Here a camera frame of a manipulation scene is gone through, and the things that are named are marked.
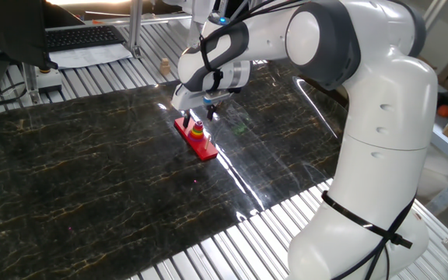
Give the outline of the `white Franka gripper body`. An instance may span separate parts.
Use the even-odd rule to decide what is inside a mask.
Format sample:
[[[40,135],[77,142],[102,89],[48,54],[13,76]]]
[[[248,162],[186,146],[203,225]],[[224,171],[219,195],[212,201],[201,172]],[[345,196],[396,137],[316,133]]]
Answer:
[[[171,105],[179,111],[186,111],[204,105],[205,91],[191,92],[182,83],[177,85],[172,98]]]

